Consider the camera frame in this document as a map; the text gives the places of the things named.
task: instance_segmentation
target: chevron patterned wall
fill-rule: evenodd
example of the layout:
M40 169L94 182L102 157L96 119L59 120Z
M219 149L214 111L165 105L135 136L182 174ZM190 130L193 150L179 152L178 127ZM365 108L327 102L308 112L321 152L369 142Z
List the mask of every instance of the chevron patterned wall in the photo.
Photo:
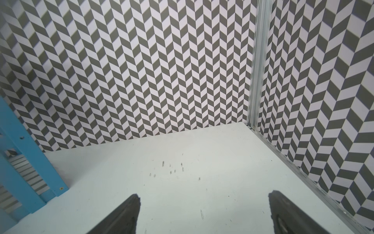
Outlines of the chevron patterned wall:
M276 0L258 130L374 228L373 0Z
M1 95L55 151L245 121L256 0L4 0Z

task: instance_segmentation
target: blue ladder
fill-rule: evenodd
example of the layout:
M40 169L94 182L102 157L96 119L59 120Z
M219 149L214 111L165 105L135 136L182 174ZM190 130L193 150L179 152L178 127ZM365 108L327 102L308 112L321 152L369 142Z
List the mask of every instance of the blue ladder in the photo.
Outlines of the blue ladder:
M15 149L24 155L49 190L38 194L8 161L5 151ZM60 196L68 187L37 146L33 138L20 123L6 102L0 97L0 184L22 205L11 213L0 209L0 234L17 222L42 208L55 196Z

